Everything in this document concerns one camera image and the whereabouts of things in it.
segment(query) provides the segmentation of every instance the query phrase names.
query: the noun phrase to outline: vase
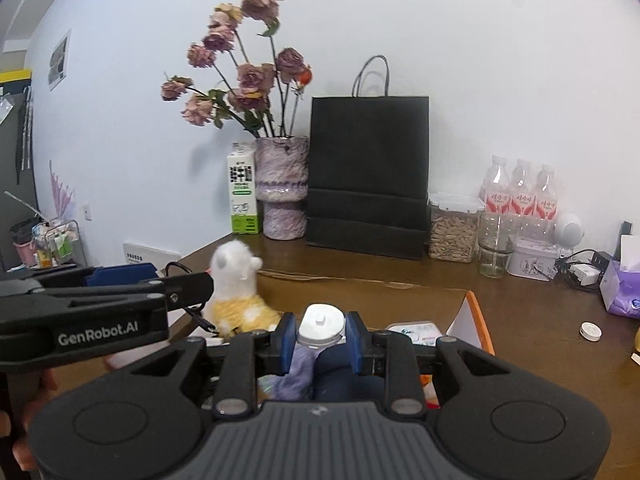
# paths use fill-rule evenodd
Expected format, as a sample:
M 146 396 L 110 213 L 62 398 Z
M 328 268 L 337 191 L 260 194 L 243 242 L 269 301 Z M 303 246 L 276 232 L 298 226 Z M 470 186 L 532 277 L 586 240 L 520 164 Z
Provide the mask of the vase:
M 255 196 L 264 203 L 262 232 L 269 238 L 294 240 L 305 235 L 308 154 L 308 137 L 256 140 Z

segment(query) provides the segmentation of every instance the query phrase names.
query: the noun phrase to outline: wooden table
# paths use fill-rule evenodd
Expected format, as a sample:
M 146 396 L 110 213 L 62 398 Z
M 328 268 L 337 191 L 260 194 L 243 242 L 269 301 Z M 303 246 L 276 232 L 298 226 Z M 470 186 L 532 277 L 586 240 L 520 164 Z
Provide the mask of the wooden table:
M 612 441 L 598 480 L 640 479 L 640 367 L 630 359 L 639 322 L 607 314 L 599 295 L 561 282 L 514 276 L 492 280 L 481 276 L 476 264 L 396 260 L 260 235 L 238 238 L 263 259 L 267 270 L 472 290 L 499 357 L 587 397 L 609 419 Z M 182 261 L 204 270 L 215 247 L 230 239 L 222 238 Z M 601 327 L 599 342 L 578 334 L 585 321 Z

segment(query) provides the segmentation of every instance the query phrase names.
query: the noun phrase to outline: white stuffed animal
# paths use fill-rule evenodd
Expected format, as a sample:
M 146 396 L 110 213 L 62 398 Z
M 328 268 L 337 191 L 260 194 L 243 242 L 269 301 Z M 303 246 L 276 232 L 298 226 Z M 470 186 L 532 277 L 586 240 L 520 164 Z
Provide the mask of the white stuffed animal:
M 262 260 L 239 240 L 227 242 L 213 253 L 209 273 L 214 291 L 203 315 L 223 337 L 260 328 L 274 330 L 280 321 L 280 314 L 258 296 L 256 274 L 261 267 Z

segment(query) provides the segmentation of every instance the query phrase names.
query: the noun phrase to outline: human hand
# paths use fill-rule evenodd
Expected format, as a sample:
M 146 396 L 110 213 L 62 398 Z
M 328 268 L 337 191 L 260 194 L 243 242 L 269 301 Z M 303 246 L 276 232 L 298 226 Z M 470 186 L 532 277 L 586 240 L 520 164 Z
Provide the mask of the human hand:
M 36 396 L 24 407 L 24 411 L 18 414 L 16 418 L 20 418 L 25 431 L 29 431 L 29 426 L 33 417 L 49 402 L 52 393 L 58 389 L 58 383 L 53 376 L 52 370 L 44 370 L 40 377 L 40 389 Z M 11 419 L 6 412 L 0 412 L 0 437 L 9 436 L 11 434 Z M 22 436 L 14 443 L 14 457 L 23 471 L 32 471 L 37 469 L 36 461 L 31 453 L 31 449 L 27 443 L 27 437 Z

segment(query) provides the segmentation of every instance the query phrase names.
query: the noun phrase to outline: paper bag handle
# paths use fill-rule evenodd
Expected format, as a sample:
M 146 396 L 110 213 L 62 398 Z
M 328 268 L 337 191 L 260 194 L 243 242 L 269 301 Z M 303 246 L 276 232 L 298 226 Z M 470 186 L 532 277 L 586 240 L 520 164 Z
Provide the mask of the paper bag handle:
M 360 96 L 360 85 L 362 83 L 362 75 L 364 74 L 364 71 L 367 69 L 367 66 L 369 66 L 369 64 L 374 59 L 377 59 L 377 58 L 380 58 L 382 61 L 385 62 L 385 66 L 386 66 L 385 97 L 387 97 L 389 95 L 389 63 L 386 60 L 385 56 L 383 56 L 382 54 L 377 54 L 376 56 L 371 56 L 369 59 L 367 59 L 367 62 L 362 67 L 362 70 L 360 70 L 360 72 L 356 76 L 356 79 L 354 79 L 353 86 L 351 87 L 351 97 L 359 97 Z

